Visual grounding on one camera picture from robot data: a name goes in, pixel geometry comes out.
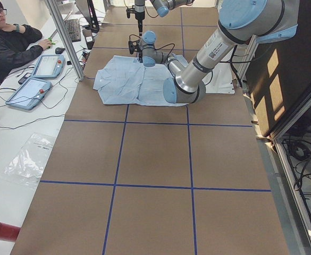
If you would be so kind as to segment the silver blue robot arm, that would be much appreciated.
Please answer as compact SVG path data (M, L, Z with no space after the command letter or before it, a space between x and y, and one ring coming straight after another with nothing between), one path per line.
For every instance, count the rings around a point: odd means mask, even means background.
M143 0L136 0L134 1L134 5L132 8L128 8L127 18L130 18L130 14L134 14L137 20L138 25L138 32L139 35L142 35L143 30L143 20L145 19L146 7L145 2ZM150 1L154 9L156 10L157 14L160 17L165 17L170 10L173 10L179 6L183 5L192 5L193 0L154 0Z
M192 61L183 66L174 54L155 49L156 35L146 31L136 44L146 67L164 64L174 75L163 84L168 103L195 103L203 98L203 78L237 45L256 36L259 44L292 38L297 31L299 1L223 1L217 29Z

